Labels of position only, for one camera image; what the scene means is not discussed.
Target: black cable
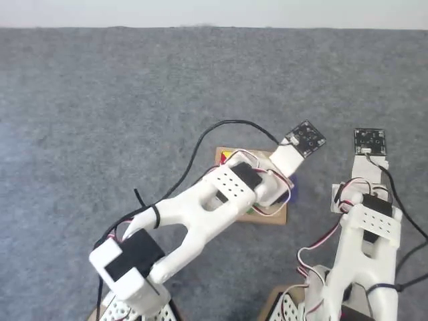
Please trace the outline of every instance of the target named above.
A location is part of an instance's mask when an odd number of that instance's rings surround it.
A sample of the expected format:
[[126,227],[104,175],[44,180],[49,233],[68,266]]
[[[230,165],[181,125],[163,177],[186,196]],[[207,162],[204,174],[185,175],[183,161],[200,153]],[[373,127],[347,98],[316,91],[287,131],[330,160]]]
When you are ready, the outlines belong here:
[[99,321],[100,319],[100,312],[101,312],[101,299],[102,299],[102,285],[104,281],[102,280],[101,276],[98,276],[98,295],[96,297],[96,317],[95,321]]
[[423,274],[422,276],[419,276],[418,278],[415,278],[407,283],[401,284],[401,286],[403,287],[403,290],[406,288],[409,288],[411,286],[414,286],[415,284],[418,284],[419,282],[422,282],[424,280],[428,279],[428,273]]
[[411,251],[407,252],[406,255],[403,256],[403,258],[400,260],[400,262],[397,264],[397,267],[395,268],[395,275],[397,276],[398,273],[400,273],[401,269],[404,266],[404,263],[406,263],[406,261],[413,255],[415,254],[417,251],[419,251],[420,249],[423,249],[425,246],[428,245],[428,241],[423,242],[421,244],[419,244],[418,246],[415,246]]
[[[375,162],[373,162],[370,158],[370,156],[368,154],[366,154],[366,158],[367,160],[372,163],[374,166],[378,167],[382,172],[384,172],[384,174],[386,174],[386,176],[388,177],[389,180],[389,185],[391,186],[391,189],[393,191],[393,195],[395,198],[395,201],[398,203],[400,210],[403,212],[403,215],[406,217],[406,219],[411,223],[411,225],[413,225],[413,227],[425,238],[426,242],[418,245],[417,247],[413,248],[409,253],[407,253],[404,258],[398,263],[397,267],[396,267],[396,271],[400,271],[400,269],[403,267],[403,264],[417,251],[419,251],[420,249],[422,249],[423,247],[426,246],[426,243],[428,243],[428,235],[421,229],[421,227],[419,225],[416,224],[416,222],[410,217],[410,215],[407,213],[403,202],[401,202],[400,197],[398,196],[397,190],[395,188],[395,182],[393,179],[392,174],[383,166],[380,166],[379,164],[376,164]],[[385,283],[379,283],[379,284],[375,284],[373,285],[371,288],[369,288],[367,290],[367,295],[369,295],[372,291],[374,291],[377,288],[392,288],[392,289],[396,289],[396,291],[398,292],[402,292],[404,289],[413,286],[419,282],[422,282],[424,280],[428,279],[428,273],[427,274],[423,274],[422,276],[419,276],[418,278],[415,278],[407,283],[404,284],[385,284]]]
[[138,189],[134,189],[134,194],[135,194],[136,199],[138,199],[138,202],[141,204],[141,207],[146,206],[146,204],[144,204],[144,201],[141,198],[140,193],[138,192]]
[[395,183],[394,183],[394,179],[393,179],[393,176],[391,175],[391,173],[386,168],[384,168],[383,166],[380,166],[379,164],[376,164],[375,162],[373,162],[368,154],[366,154],[366,157],[370,163],[372,163],[374,166],[377,166],[382,172],[384,172],[386,174],[386,176],[388,177],[388,180],[389,180],[389,185],[391,186],[391,189],[393,190],[394,198],[397,201],[397,203],[399,204],[400,210],[403,212],[403,215],[405,216],[407,221],[409,221],[411,223],[411,225],[413,225],[413,227],[428,241],[428,234],[426,234],[420,228],[420,226],[417,225],[416,222],[410,217],[410,215],[407,213],[407,211],[403,205],[403,202],[401,202],[400,197],[397,193],[397,190],[395,189]]
[[225,124],[246,124],[246,125],[250,125],[256,129],[258,129],[259,131],[261,131],[262,133],[264,133],[270,140],[274,141],[277,145],[280,144],[279,140],[276,139],[270,132],[268,132],[266,129],[264,129],[263,127],[257,125],[254,122],[250,122],[248,120],[239,120],[239,119],[230,119],[230,120],[222,120],[221,122],[218,122],[214,125],[211,125],[210,127],[208,127],[208,129],[206,129],[202,135],[199,137],[198,141],[196,142],[196,145],[193,149],[192,155],[190,157],[189,163],[184,171],[184,173],[181,175],[180,179],[167,191],[167,193],[161,198],[162,199],[166,199],[168,198],[172,193],[174,193],[174,191],[177,189],[178,186],[180,186],[180,184],[185,180],[187,174],[189,174],[189,171],[193,165],[193,161],[195,160],[196,157],[196,153],[199,149],[199,146],[202,143],[202,140],[204,139],[204,137],[211,132],[212,130],[216,129],[217,127],[220,127],[222,125]]
[[397,292],[401,292],[402,289],[400,289],[400,287],[394,285],[394,284],[388,284],[388,283],[378,283],[375,284],[373,286],[371,286],[367,291],[366,291],[366,295],[368,296],[370,293],[372,293],[373,291],[375,291],[376,289],[379,288],[388,288],[388,289],[394,289]]

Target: wooden board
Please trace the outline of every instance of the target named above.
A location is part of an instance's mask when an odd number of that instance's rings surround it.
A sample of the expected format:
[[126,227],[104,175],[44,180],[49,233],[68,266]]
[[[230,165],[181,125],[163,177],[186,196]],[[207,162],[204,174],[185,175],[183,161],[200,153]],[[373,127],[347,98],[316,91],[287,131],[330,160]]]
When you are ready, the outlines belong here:
[[[221,153],[222,152],[233,152],[236,150],[236,148],[229,148],[229,147],[217,147],[215,151],[215,164],[218,165],[220,163],[221,159]],[[270,156],[272,152],[266,152],[263,150],[249,150],[252,153],[262,153],[266,156]],[[278,207],[280,207],[280,204],[275,204],[274,206],[271,206],[266,209],[266,211],[272,212],[275,211]],[[266,217],[263,215],[260,215],[259,213],[255,211],[251,211],[249,213],[244,214],[241,216],[238,221],[240,222],[251,222],[251,223],[261,223],[261,224],[275,224],[275,225],[285,225],[287,223],[287,205],[285,205],[281,211],[279,211],[276,215],[271,217]]]

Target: robotic arm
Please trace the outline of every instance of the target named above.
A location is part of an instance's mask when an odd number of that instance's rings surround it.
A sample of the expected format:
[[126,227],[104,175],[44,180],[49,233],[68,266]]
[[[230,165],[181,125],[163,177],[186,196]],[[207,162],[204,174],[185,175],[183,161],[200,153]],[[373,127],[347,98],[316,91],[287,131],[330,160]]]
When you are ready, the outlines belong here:
[[[107,239],[90,254],[90,262],[119,300],[142,316],[156,314],[171,298],[163,283],[254,204],[267,207],[290,196],[288,177],[325,142],[305,121],[269,158],[246,151],[232,154],[186,191],[136,215],[123,240]],[[183,224],[188,232],[165,255],[146,230],[170,224]]]

